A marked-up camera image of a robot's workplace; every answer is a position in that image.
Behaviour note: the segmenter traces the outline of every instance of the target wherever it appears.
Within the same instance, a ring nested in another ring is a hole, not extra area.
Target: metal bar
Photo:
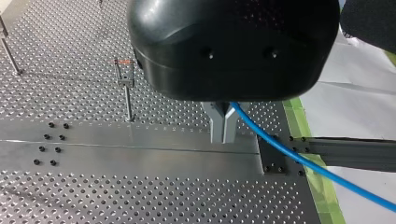
[[[202,102],[202,108],[210,117],[210,141],[222,143],[224,134],[224,113],[213,102]]]
[[[396,143],[360,139],[316,139],[293,141],[303,153],[318,154],[327,165],[396,172]]]
[[[7,38],[8,31],[6,26],[4,25],[3,18],[0,15],[0,38]]]
[[[14,68],[14,75],[15,76],[20,76],[21,75],[21,70],[18,68],[17,63],[15,62],[14,57],[11,54],[11,51],[9,50],[8,44],[4,38],[1,38],[1,43],[3,44],[3,48],[6,51],[6,54],[9,58],[9,61],[12,64],[12,67]]]
[[[134,121],[134,115],[132,114],[131,95],[129,93],[129,87],[125,85],[124,90],[125,90],[126,109],[128,112],[128,118],[126,121],[132,122],[132,121]]]

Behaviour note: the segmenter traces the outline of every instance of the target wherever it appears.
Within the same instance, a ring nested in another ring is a hole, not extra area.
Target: black plastic cover
[[[132,0],[128,27],[148,83],[193,101],[285,100],[318,80],[337,0]]]

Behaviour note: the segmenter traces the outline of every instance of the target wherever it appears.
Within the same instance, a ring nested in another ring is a hole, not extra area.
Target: bolt hole
[[[262,51],[262,57],[264,59],[275,59],[279,56],[279,51],[274,47],[268,47]]]
[[[213,59],[214,57],[213,49],[210,47],[203,47],[201,49],[201,56],[204,58]]]

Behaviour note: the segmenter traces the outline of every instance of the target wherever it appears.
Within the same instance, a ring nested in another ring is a hole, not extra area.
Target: metal rod
[[[116,68],[116,78],[121,79],[121,69],[118,58],[114,58],[114,67]]]
[[[6,54],[9,58],[9,61],[12,63],[12,67],[14,67],[14,75],[19,76],[21,74],[21,70],[18,68],[17,63],[12,57],[11,51],[9,50],[8,44],[4,38],[1,38],[1,43],[3,44],[3,48],[6,51]]]
[[[124,86],[124,90],[125,90],[126,109],[127,109],[127,112],[128,112],[127,121],[128,122],[132,122],[132,121],[134,121],[134,115],[132,114],[131,96],[129,94],[129,87],[125,85]]]

